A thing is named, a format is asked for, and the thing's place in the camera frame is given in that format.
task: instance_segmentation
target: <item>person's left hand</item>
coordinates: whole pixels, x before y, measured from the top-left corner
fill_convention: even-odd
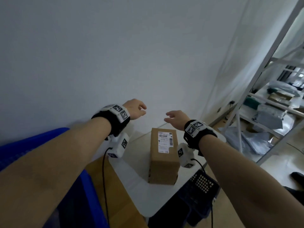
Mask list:
[[[130,114],[130,119],[135,120],[140,118],[141,116],[146,114],[146,111],[142,109],[147,109],[146,105],[137,99],[132,99],[127,101],[125,104],[123,104],[124,107],[127,108],[129,114]]]

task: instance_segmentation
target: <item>black wrist strap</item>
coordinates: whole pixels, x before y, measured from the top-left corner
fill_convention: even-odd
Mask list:
[[[109,135],[113,134],[115,137],[121,133],[121,131],[127,126],[130,121],[130,117],[128,117],[124,122],[120,123],[116,115],[110,111],[99,111],[92,117],[92,119],[96,117],[105,118],[110,122],[112,129]]]
[[[184,130],[186,130],[186,128],[190,125],[191,122],[194,122],[196,120],[190,120],[188,121],[186,124],[185,124],[185,127],[184,127]],[[199,151],[199,156],[202,156],[203,157],[203,154],[202,152],[200,151],[200,148],[199,148],[199,142],[201,140],[201,138],[207,134],[211,134],[215,137],[217,137],[217,135],[210,129],[206,128],[204,130],[201,130],[198,132],[198,134],[195,136],[195,137],[192,137],[189,133],[187,133],[185,131],[184,133],[184,139],[185,141],[188,143],[188,146],[192,149],[197,149]]]

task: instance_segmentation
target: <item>finger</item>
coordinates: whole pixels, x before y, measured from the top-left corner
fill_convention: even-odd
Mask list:
[[[141,111],[140,111],[140,115],[141,115],[141,116],[144,116],[146,113],[147,113],[147,112],[144,111],[144,110],[141,110]]]
[[[147,106],[142,101],[139,101],[139,106],[143,109],[147,109]]]
[[[173,122],[173,119],[172,118],[165,118],[164,121],[166,123],[170,123],[171,124]]]
[[[176,110],[173,110],[173,111],[167,112],[166,115],[167,115],[167,116],[170,116],[170,115],[175,116],[175,113],[176,113]]]

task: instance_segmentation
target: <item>box top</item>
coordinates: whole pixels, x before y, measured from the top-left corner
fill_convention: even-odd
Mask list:
[[[172,133],[173,139],[173,147],[169,147],[169,153],[160,153],[159,152],[159,137],[158,132],[168,132]],[[176,130],[169,130],[169,129],[160,129],[160,128],[152,128],[151,131],[151,162],[157,162],[157,164],[161,165],[179,165],[179,158],[177,154],[177,134]]]

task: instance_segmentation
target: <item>forearm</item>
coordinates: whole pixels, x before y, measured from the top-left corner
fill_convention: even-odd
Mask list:
[[[304,207],[254,162],[212,135],[204,136],[199,146],[245,226],[280,227],[287,221],[294,225],[304,222],[298,219]]]
[[[2,224],[41,227],[110,131],[108,120],[94,118],[32,150],[0,172]]]

